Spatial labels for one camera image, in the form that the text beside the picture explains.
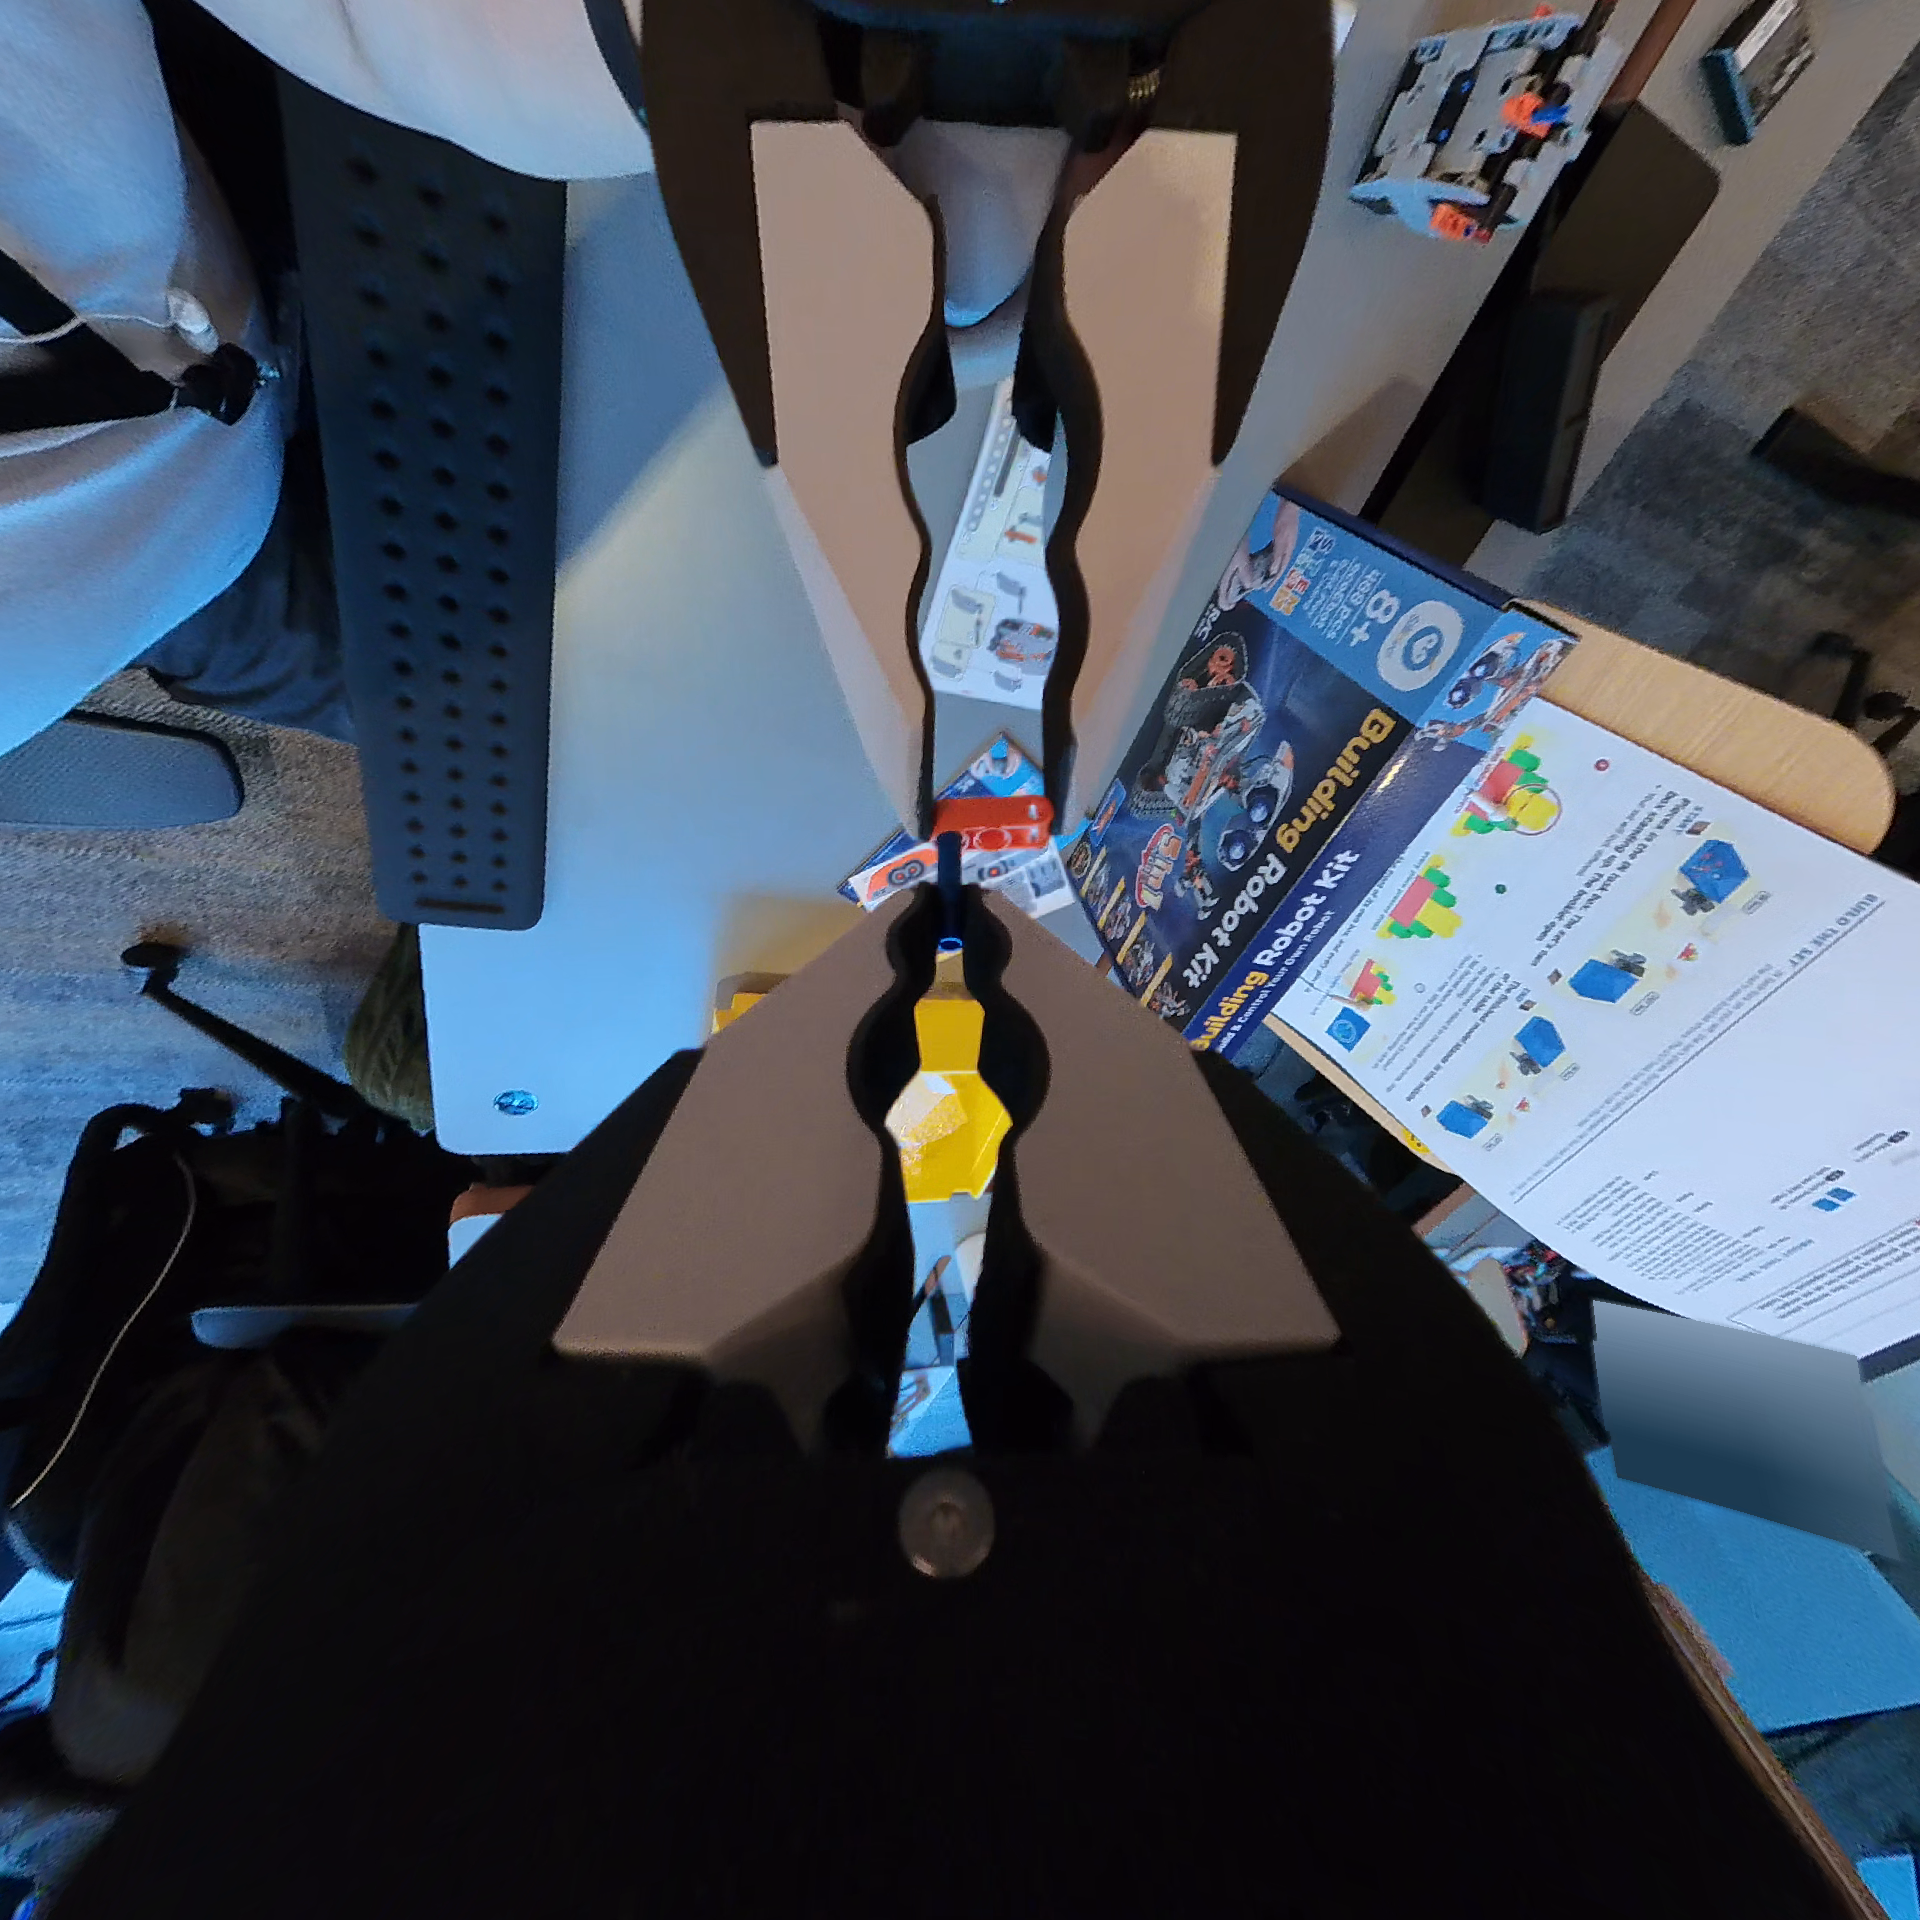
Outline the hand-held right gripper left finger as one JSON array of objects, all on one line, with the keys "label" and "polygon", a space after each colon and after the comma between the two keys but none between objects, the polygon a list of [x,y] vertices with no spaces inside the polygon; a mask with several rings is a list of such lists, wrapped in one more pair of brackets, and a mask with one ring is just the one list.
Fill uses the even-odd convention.
[{"label": "hand-held right gripper left finger", "polygon": [[701,1052],[552,1344],[766,1390],[796,1441],[883,1448],[914,1233],[883,1126],[920,1068],[932,891],[863,915]]}]

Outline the wooden side table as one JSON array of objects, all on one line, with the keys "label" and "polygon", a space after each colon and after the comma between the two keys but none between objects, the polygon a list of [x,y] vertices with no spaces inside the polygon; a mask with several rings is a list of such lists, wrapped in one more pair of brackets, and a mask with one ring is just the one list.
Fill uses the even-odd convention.
[{"label": "wooden side table", "polygon": [[1767,812],[1872,854],[1894,815],[1884,758],[1841,723],[1533,601],[1572,635],[1540,696]]}]

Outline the partly built robot model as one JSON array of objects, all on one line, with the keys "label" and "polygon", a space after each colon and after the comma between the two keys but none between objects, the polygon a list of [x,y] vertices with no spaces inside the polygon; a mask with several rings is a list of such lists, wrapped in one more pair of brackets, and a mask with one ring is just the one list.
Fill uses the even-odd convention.
[{"label": "partly built robot model", "polygon": [[1349,197],[1462,247],[1525,229],[1582,154],[1622,47],[1614,3],[1421,37],[1404,57]]}]

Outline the white t-shirt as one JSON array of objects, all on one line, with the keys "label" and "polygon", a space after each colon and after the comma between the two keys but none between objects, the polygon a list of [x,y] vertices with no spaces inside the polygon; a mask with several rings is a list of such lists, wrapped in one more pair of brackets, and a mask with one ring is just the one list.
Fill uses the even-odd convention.
[{"label": "white t-shirt", "polygon": [[2,752],[220,595],[281,491],[252,256],[142,3],[2,3]]}]

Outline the blue sticker sheet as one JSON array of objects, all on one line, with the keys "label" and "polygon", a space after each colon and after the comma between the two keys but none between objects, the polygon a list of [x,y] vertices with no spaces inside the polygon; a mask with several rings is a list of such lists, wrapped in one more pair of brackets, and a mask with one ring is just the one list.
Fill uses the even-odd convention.
[{"label": "blue sticker sheet", "polygon": [[[1007,732],[996,732],[996,737],[972,754],[972,762],[939,790],[939,797],[948,796],[1040,796],[1044,791],[1043,770],[1029,762],[1018,737]],[[882,901],[891,901],[916,883],[932,883],[939,878],[936,838],[900,830],[869,864],[855,868],[840,893],[863,908],[878,908]],[[1049,838],[1044,849],[1025,851],[964,851],[964,881],[977,883],[988,893],[1005,893],[1007,903],[1021,907],[1021,912],[1043,919],[1072,901],[1067,868],[1061,857],[1059,835]]]}]

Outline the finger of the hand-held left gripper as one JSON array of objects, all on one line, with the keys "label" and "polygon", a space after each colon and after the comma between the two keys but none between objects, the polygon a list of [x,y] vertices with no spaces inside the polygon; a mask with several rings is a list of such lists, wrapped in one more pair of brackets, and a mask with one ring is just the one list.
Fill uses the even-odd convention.
[{"label": "finger of the hand-held left gripper", "polygon": [[905,427],[914,375],[943,351],[943,234],[846,118],[756,123],[751,183],[777,434],[766,490],[874,778],[926,832],[932,542]]},{"label": "finger of the hand-held left gripper", "polygon": [[1059,826],[1124,752],[1207,514],[1227,290],[1235,131],[1141,137],[1044,227],[1025,339],[1067,478],[1044,542],[1061,636],[1043,695]]}]

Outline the small black box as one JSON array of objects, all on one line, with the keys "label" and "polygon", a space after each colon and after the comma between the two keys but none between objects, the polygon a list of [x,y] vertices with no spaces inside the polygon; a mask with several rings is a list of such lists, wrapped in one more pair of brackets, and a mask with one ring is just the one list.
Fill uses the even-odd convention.
[{"label": "small black box", "polygon": [[1722,137],[1748,146],[1813,52],[1802,3],[1745,3],[1700,58]]}]

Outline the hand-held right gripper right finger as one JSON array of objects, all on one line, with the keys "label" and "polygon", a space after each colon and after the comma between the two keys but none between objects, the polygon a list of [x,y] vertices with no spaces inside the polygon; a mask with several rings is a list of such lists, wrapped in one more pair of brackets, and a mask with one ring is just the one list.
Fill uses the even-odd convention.
[{"label": "hand-held right gripper right finger", "polygon": [[960,1361],[977,1453],[1067,1453],[1141,1379],[1317,1356],[1339,1324],[1197,1052],[965,886],[977,1065],[1011,1117]]}]

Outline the open instruction booklet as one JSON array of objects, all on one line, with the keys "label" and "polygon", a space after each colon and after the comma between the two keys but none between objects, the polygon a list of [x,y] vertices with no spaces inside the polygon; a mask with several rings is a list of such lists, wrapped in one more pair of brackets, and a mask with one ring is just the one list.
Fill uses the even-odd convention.
[{"label": "open instruction booklet", "polygon": [[997,381],[971,491],[923,616],[920,652],[936,692],[1043,711],[1059,652],[1044,573],[1051,452],[1023,443],[1011,395],[1014,381]]}]

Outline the yellow storage bin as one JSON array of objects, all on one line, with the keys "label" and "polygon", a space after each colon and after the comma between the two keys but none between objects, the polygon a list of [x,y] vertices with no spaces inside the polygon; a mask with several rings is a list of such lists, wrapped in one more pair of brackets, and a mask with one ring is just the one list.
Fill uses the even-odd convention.
[{"label": "yellow storage bin", "polygon": [[926,878],[840,908],[821,948],[756,943],[709,985],[693,1122],[728,1213],[869,1214],[882,1172],[908,1204],[983,1197],[1011,1130],[983,1074],[984,1013],[942,957],[948,907]]}]

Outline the black backpack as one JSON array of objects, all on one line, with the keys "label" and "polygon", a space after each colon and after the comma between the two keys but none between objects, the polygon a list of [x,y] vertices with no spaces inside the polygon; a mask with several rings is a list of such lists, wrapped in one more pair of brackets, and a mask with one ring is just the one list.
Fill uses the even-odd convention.
[{"label": "black backpack", "polygon": [[220,1089],[124,1101],[75,1143],[47,1254],[2,1326],[2,1541],[75,1577],[81,1518],[140,1405],[205,1351],[200,1309],[400,1306],[448,1265],[472,1165],[389,1113],[311,1098],[239,1126]]}]

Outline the black chair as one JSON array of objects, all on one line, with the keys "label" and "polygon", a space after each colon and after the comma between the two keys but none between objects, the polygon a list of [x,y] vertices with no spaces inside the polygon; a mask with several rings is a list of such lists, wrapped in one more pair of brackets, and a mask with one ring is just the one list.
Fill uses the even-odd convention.
[{"label": "black chair", "polygon": [[1614,299],[1598,292],[1543,290],[1512,309],[1466,453],[1479,508],[1528,533],[1567,519],[1611,333]]}]

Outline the black perforated panel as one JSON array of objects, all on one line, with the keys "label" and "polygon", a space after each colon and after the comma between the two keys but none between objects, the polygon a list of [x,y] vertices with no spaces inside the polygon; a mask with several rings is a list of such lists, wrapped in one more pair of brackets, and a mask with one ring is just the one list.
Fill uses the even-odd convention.
[{"label": "black perforated panel", "polygon": [[546,886],[565,186],[279,74],[374,891],[534,928]]}]

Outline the person's left forearm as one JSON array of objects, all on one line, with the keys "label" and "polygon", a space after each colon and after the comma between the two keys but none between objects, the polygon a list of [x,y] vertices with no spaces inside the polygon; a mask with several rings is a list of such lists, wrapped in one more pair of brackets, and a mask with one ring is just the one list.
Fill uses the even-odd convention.
[{"label": "person's left forearm", "polygon": [[303,85],[534,181],[655,170],[639,3],[205,3]]}]

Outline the blue robot kit box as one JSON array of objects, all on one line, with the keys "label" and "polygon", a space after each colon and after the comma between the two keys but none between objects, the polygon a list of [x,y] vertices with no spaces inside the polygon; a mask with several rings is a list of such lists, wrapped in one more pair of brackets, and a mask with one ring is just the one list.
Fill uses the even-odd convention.
[{"label": "blue robot kit box", "polygon": [[1575,643],[1273,487],[1067,849],[1112,979],[1245,1052]]}]

